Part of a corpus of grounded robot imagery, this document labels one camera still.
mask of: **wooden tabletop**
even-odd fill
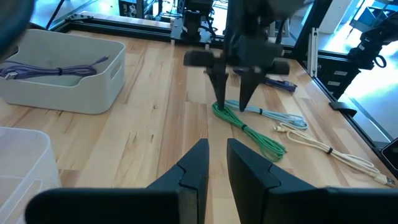
[[[169,43],[73,31],[126,45],[126,83],[111,109],[99,115],[9,105],[0,101],[0,126],[38,129],[52,142],[64,187],[146,187],[171,168],[200,138],[210,143],[207,223],[239,223],[226,163],[226,140],[236,138],[259,153],[239,128],[216,117],[215,96],[203,68],[183,66],[186,47]],[[250,105],[300,114],[307,130],[340,152],[369,159],[391,177],[347,120],[303,68],[290,61],[294,94],[261,85]],[[227,99],[238,99],[239,77],[230,72]],[[277,165],[317,187],[383,187],[319,150],[276,133],[275,121],[254,113],[237,115],[289,152]]]

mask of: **purple cable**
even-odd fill
[[[96,64],[102,63],[109,59],[108,56],[101,57],[91,65],[76,65],[65,68],[40,68],[33,65],[26,65],[24,63],[14,61],[4,61],[4,63],[13,63],[6,68],[0,68],[0,77],[6,78],[8,74],[13,73],[13,79],[25,79],[50,75],[77,75],[80,77],[87,77],[96,75],[97,70],[93,67]]]

